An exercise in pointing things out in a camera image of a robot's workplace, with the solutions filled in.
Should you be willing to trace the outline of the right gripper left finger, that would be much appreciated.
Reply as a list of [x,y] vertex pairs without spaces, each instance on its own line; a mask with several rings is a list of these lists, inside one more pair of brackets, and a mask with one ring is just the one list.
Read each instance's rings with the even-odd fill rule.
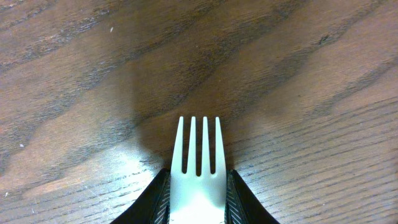
[[161,169],[134,203],[111,224],[169,224],[170,171]]

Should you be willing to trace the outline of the white plastic fork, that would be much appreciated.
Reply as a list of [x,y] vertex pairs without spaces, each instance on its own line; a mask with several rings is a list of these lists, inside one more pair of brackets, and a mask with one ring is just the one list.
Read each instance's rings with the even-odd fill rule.
[[220,119],[215,118],[215,172],[210,171],[208,119],[203,118],[201,175],[196,174],[196,119],[190,125],[187,171],[183,172],[183,117],[179,117],[170,170],[170,223],[224,223],[226,161]]

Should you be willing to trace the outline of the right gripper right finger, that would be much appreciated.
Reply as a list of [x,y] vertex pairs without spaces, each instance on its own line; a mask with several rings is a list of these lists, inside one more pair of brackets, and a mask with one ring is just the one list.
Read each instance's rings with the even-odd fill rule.
[[279,224],[236,170],[227,171],[226,224]]

